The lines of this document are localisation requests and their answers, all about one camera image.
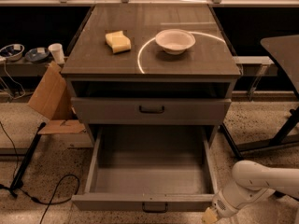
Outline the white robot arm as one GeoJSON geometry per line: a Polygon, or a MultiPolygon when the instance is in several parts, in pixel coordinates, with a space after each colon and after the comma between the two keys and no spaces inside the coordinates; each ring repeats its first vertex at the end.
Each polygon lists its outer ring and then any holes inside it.
{"type": "Polygon", "coordinates": [[[203,224],[215,224],[232,217],[251,203],[275,192],[299,198],[299,170],[273,168],[254,161],[238,161],[232,168],[232,180],[212,198],[212,205],[202,215],[203,224]]]}

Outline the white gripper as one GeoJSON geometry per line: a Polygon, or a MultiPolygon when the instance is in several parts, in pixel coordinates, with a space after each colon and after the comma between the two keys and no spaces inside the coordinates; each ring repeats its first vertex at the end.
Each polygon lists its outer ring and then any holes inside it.
{"type": "Polygon", "coordinates": [[[215,224],[218,217],[232,217],[246,205],[262,201],[273,193],[272,189],[242,187],[230,181],[214,195],[212,207],[208,207],[202,215],[202,224],[215,224]]]}

